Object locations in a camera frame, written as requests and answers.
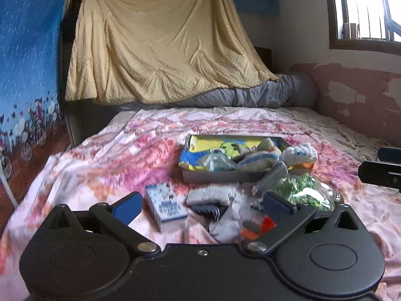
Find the yellow cloth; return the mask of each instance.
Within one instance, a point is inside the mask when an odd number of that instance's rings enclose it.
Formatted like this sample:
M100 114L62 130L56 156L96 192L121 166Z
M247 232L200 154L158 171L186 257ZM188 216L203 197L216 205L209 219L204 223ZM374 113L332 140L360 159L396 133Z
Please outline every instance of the yellow cloth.
M65 97L170 103L267 79L233 0L83 0Z

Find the window frame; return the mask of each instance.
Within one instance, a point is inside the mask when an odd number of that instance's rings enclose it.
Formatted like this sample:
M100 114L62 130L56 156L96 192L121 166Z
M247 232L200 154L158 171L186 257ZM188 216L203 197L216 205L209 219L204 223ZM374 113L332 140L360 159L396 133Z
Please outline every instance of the window frame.
M358 50L401 55L401 42L339 39L335 0L327 0L327 9L329 25L329 48L331 50Z

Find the folded clothes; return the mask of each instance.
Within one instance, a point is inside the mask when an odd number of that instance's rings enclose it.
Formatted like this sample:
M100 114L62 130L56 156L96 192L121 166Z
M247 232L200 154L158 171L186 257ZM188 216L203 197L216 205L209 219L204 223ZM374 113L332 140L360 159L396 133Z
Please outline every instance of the folded clothes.
M207 219L213 219L214 221L220 220L221 216L224 215L228 206L222 206L220 204L214 205L196 205L189 207L194 213L205 216Z
M246 147L246 146L243 146L243 145L238 145L238 148L237 148L237 149L238 149L239 155L236 156L236 157L234 157L234 158L232 158L232 160L233 160L234 162L236 162L236 163L242 161L246 155L248 155L249 153L251 153L251 149L248 148L248 147Z
M281 160L288 166L303 163L314 163L318 159L318 152L310 143L303 143L299 146L288 147L281 155Z
M279 157L281 156L281 150L274 144L273 140L270 137L264 139L258 147L256 147L257 152L266 151L266 152L275 152Z
M274 164L278 163L280 156L275 152L253 152L247 155L242 161L235 167L236 171L266 171L270 169Z
M228 206L235 198L235 192L235 188L221 185L197 188L189 191L186 204L194 206L219 203L222 206Z

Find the white cable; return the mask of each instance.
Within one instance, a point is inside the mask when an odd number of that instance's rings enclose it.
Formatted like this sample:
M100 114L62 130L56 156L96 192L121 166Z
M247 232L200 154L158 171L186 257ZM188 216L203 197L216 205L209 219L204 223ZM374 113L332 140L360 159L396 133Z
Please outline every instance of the white cable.
M15 199L14 194L11 191L9 183L7 182L6 176L4 174L3 167L1 165L0 165L0 179L1 179L1 182L3 182L3 186L7 192L7 195L9 195L9 199L11 200L11 203L13 204L14 208L16 209L18 207L17 200Z

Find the metal tray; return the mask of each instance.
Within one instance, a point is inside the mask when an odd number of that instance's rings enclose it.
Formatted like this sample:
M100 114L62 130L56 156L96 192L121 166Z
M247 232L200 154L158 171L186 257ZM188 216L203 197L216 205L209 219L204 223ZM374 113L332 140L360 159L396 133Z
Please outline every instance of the metal tray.
M188 135L185 139L185 150L188 151L190 148L191 137L197 137L200 139L223 139L223 140L247 140L252 138L260 138L261 140L271 138L274 144L280 149L284 150L290 147L281 137L272 136L255 136L255 135ZM185 183L246 183L246 182L257 182L264 177L267 171L262 172L240 172L240 171L218 171L218 172L206 172L206 171L189 171L182 169L183 181Z

